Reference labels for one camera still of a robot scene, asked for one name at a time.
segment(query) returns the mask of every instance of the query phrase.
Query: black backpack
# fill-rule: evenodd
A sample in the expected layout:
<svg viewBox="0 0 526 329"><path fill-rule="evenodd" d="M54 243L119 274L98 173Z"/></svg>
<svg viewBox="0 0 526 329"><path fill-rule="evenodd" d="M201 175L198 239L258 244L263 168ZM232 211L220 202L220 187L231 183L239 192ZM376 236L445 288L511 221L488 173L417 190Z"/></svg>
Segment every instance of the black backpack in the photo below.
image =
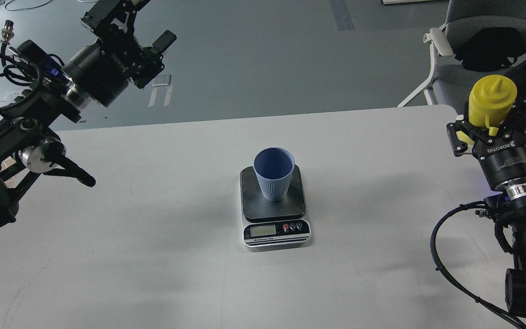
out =
<svg viewBox="0 0 526 329"><path fill-rule="evenodd" d="M469 71L489 72L509 67L524 54L522 39L513 27L487 27L456 51L456 59Z"/></svg>

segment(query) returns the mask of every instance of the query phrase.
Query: ribbed cup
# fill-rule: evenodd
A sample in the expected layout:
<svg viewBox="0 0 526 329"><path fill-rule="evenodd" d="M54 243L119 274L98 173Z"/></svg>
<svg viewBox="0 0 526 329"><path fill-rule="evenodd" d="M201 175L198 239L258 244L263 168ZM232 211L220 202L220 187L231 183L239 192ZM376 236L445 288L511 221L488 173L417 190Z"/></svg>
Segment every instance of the ribbed cup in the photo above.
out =
<svg viewBox="0 0 526 329"><path fill-rule="evenodd" d="M263 196L272 202L283 200L294 173L294 157L282 148L268 148L255 156L253 168Z"/></svg>

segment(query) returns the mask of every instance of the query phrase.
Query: cable connector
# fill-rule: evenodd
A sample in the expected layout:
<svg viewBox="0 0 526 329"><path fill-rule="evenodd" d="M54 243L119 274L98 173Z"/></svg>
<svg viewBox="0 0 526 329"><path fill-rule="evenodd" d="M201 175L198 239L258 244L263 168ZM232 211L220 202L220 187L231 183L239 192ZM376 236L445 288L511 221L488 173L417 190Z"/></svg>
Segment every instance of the cable connector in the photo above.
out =
<svg viewBox="0 0 526 329"><path fill-rule="evenodd" d="M1 43L9 44L9 41L13 38L15 34L13 33L13 22L6 20L4 28L1 29Z"/></svg>

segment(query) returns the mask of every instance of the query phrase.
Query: gray chair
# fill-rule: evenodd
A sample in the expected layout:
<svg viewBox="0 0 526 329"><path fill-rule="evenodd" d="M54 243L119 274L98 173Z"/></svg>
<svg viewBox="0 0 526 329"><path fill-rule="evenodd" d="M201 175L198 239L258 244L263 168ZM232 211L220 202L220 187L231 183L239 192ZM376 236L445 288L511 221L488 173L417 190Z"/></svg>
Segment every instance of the gray chair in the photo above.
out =
<svg viewBox="0 0 526 329"><path fill-rule="evenodd" d="M513 27L521 36L520 56L526 53L526 0L450 0L446 23L430 29L423 42L430 44L431 69L427 79L397 107L407 105L420 92L427 103L447 104L463 114L472 86L489 74L503 74L509 68L493 72L464 69L452 59L476 33L487 27Z"/></svg>

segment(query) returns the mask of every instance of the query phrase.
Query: yellow bottle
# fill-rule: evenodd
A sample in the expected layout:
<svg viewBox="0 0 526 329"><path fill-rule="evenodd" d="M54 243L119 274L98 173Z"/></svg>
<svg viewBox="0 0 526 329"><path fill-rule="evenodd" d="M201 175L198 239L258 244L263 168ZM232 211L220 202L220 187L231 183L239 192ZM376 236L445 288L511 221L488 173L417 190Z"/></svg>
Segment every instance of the yellow bottle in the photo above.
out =
<svg viewBox="0 0 526 329"><path fill-rule="evenodd" d="M517 86L502 75L487 75L478 80L468 103L468 121L477 127L489 130L496 136L498 126L505 120L517 98Z"/></svg>

